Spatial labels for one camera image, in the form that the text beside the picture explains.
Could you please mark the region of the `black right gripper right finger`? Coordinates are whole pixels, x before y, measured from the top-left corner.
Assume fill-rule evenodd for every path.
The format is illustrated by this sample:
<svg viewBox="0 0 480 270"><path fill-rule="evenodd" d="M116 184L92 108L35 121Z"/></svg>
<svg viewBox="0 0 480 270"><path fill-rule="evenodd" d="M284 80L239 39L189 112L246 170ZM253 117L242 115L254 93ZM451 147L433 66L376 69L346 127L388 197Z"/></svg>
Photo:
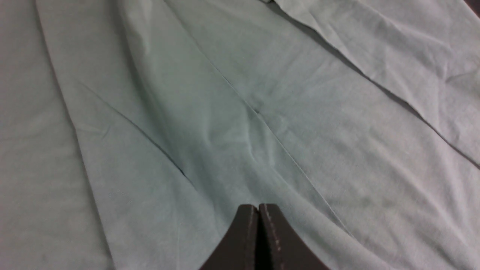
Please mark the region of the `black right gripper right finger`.
<svg viewBox="0 0 480 270"><path fill-rule="evenodd" d="M276 204L259 205L260 270L327 270Z"/></svg>

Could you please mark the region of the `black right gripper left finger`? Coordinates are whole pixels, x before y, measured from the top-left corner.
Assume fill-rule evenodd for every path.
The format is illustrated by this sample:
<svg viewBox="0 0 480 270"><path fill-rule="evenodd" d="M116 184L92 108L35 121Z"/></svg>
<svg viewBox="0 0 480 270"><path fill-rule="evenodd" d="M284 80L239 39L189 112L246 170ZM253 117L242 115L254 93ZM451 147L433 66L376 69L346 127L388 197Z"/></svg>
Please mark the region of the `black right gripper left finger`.
<svg viewBox="0 0 480 270"><path fill-rule="evenodd" d="M240 205L226 234L201 270L254 270L258 222L256 207Z"/></svg>

